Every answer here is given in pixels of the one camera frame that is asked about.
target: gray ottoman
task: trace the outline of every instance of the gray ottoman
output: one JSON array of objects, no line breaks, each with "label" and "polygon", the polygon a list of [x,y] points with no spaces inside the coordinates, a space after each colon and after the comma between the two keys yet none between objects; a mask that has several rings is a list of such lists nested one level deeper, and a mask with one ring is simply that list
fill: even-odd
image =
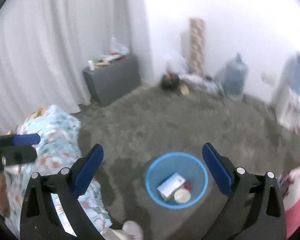
[{"label": "gray ottoman", "polygon": [[91,71],[84,68],[83,75],[89,92],[102,107],[128,94],[140,86],[138,61],[134,55]]}]

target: white curtain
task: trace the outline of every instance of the white curtain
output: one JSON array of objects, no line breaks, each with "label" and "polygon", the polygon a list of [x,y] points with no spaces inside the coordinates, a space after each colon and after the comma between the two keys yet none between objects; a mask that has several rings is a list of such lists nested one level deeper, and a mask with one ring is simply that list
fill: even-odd
[{"label": "white curtain", "polygon": [[7,0],[0,10],[0,134],[52,104],[89,104],[82,69],[129,46],[125,0]]}]

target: floor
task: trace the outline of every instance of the floor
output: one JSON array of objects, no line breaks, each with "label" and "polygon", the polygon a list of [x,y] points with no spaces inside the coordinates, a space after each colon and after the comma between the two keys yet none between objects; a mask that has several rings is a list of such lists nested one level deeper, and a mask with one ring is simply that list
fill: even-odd
[{"label": "floor", "polygon": [[104,147],[96,178],[114,229],[135,220],[145,240],[201,239],[226,202],[209,174],[207,191],[195,205],[182,210],[157,205],[145,190],[144,176],[160,155],[180,151],[201,160],[202,145],[211,142],[250,173],[280,174],[300,161],[300,139],[252,98],[233,103],[205,93],[183,96],[141,87],[106,108],[82,106],[75,116],[82,122],[82,152],[95,143]]}]

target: clutter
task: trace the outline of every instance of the clutter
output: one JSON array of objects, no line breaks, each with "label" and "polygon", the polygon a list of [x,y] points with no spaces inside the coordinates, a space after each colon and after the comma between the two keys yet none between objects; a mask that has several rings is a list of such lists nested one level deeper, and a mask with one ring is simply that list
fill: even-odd
[{"label": "clutter", "polygon": [[243,99],[243,88],[248,74],[248,67],[241,59],[241,55],[230,59],[226,63],[225,76],[222,80],[224,93],[234,101]]},{"label": "clutter", "polygon": [[122,56],[129,54],[129,49],[124,44],[118,43],[116,38],[112,37],[110,43],[110,52],[118,53]]},{"label": "clutter", "polygon": [[217,94],[219,91],[216,82],[210,76],[202,78],[197,74],[184,74],[179,75],[179,78],[193,90],[205,91],[208,94]]},{"label": "clutter", "polygon": [[178,203],[187,203],[191,198],[191,193],[186,188],[180,188],[174,193],[174,199]]},{"label": "clutter", "polygon": [[292,130],[300,124],[300,53],[291,57],[283,70],[272,106],[277,122]]},{"label": "clutter", "polygon": [[162,76],[160,86],[163,90],[176,90],[180,85],[180,78],[177,74],[169,73]]},{"label": "clutter", "polygon": [[108,66],[109,64],[110,64],[109,61],[100,61],[95,66],[96,66],[96,68],[99,68],[99,67],[103,67],[103,66]]},{"label": "clutter", "polygon": [[190,72],[202,76],[204,21],[200,18],[190,18]]},{"label": "clutter", "polygon": [[186,180],[180,176],[178,173],[173,174],[169,179],[163,182],[159,187],[158,190],[162,196],[162,198],[167,201],[171,199],[179,188],[186,182]]},{"label": "clutter", "polygon": [[121,58],[121,55],[119,55],[119,54],[113,54],[113,55],[109,55],[109,56],[105,57],[103,59],[103,61],[111,62],[111,61],[119,59],[119,58]]}]

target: light blue floral fabric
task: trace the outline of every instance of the light blue floral fabric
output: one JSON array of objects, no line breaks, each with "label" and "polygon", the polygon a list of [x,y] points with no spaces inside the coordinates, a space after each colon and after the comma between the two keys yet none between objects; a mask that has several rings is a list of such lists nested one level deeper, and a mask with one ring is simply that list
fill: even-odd
[{"label": "light blue floral fabric", "polygon": [[[55,105],[50,106],[44,115],[26,121],[20,127],[18,134],[38,133],[41,141],[34,146],[38,154],[35,163],[20,165],[17,176],[6,174],[11,215],[5,222],[18,238],[21,206],[31,174],[35,171],[42,176],[56,174],[64,167],[71,167],[82,157],[77,142],[79,128],[78,119]],[[65,231],[75,235],[58,195],[52,194],[52,199]],[[112,223],[101,200],[100,184],[93,180],[87,192],[78,200],[97,230],[100,233],[105,232]]]}]

